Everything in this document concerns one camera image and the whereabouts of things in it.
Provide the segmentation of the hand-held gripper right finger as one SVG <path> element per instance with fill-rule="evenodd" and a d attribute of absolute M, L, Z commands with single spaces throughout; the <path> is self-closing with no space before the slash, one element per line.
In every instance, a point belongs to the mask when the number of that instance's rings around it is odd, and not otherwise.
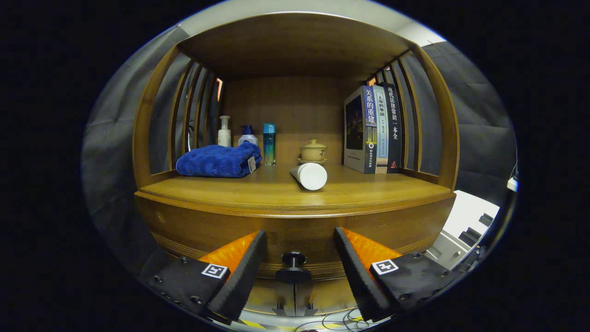
<path fill-rule="evenodd" d="M 343 227 L 335 229 L 334 242 L 365 320 L 414 311 L 461 277 L 421 252 L 403 255 Z"/>

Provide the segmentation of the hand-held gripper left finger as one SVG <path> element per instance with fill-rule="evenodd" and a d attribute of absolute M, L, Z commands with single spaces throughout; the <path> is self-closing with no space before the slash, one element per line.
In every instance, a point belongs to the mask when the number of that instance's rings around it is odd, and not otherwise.
<path fill-rule="evenodd" d="M 150 290 L 180 309 L 219 323 L 239 319 L 267 254 L 266 232 L 243 236 L 200 259 L 156 250 L 141 270 Z"/>

